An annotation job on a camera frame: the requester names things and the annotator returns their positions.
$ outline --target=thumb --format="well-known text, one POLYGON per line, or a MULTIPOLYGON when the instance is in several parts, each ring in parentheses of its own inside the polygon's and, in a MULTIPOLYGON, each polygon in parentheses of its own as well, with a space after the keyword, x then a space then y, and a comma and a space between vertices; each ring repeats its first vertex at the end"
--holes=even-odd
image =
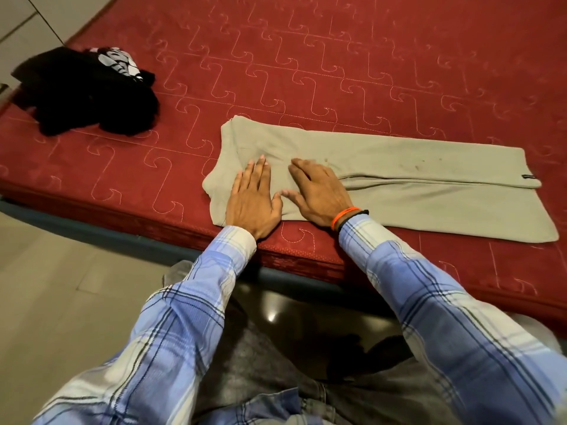
POLYGON ((281 219, 283 207, 284 202, 282 201, 281 193, 276 192, 274 198, 272 198, 272 216, 278 216, 281 219))
POLYGON ((307 205, 305 198, 301 195, 301 192, 294 191, 293 189, 284 189, 282 194, 299 207, 299 211, 302 215, 309 212, 309 206, 307 205))

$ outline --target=bed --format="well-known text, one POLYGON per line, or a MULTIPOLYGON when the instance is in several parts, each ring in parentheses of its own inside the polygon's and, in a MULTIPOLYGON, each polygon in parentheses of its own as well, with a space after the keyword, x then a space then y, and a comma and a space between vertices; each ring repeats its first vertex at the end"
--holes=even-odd
MULTIPOLYGON (((219 228, 201 183, 234 115, 518 146, 558 242, 393 231, 475 297, 567 334, 566 16, 562 0, 115 0, 69 46, 118 46, 154 72, 159 122, 135 137, 88 127, 47 138, 7 106, 0 194, 16 217, 203 250, 219 228)), ((255 262, 369 287, 335 237, 305 222, 281 223, 255 262)))

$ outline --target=wristband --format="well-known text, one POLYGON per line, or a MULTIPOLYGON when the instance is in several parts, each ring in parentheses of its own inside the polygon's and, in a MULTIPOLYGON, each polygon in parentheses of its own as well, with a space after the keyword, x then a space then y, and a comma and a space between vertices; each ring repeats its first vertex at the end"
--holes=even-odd
POLYGON ((339 212, 335 218, 333 219, 333 221, 330 223, 330 228, 335 231, 335 224, 337 223, 337 221, 339 219, 341 219, 345 214, 347 214, 348 212, 352 212, 353 210, 361 210, 359 207, 349 207, 349 208, 345 208, 342 212, 339 212))
POLYGON ((350 215, 348 218, 346 218, 344 221, 342 221, 341 224, 338 226, 337 233, 341 232, 341 229, 343 228, 344 224, 346 224, 346 221, 348 221, 350 218, 353 218, 353 217, 358 216, 358 215, 369 215, 369 214, 370 214, 370 212, 368 210, 361 210, 360 212, 356 212, 355 214, 350 215))

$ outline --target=forearm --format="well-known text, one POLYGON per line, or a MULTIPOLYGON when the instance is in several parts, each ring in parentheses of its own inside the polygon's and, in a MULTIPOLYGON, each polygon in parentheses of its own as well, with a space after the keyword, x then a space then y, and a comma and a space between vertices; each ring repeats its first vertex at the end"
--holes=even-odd
POLYGON ((226 227, 186 278, 146 301, 124 350, 65 385, 37 423, 188 423, 224 327, 237 276, 256 250, 226 227))
POLYGON ((367 216, 340 233, 392 307, 416 358, 465 423, 549 423, 563 408, 567 361, 367 216))

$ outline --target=folded garment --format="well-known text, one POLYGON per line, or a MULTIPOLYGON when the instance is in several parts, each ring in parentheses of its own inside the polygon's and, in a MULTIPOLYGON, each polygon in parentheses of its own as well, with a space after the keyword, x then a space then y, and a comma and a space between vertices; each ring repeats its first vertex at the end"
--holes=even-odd
MULTIPOLYGON (((292 158, 314 159, 333 169, 355 206, 389 227, 533 243, 558 239, 535 191, 542 184, 520 148, 305 131, 241 116, 221 133, 221 154, 203 181, 215 225, 224 225, 236 172, 263 154, 272 166, 272 193, 297 189, 287 170, 292 158)), ((285 198, 282 219, 304 220, 285 198)))
POLYGON ((118 48, 56 48, 24 61, 12 76, 22 82, 13 103, 33 108, 48 136, 96 123, 110 133, 136 135, 150 129, 159 112, 153 73, 138 70, 118 48))

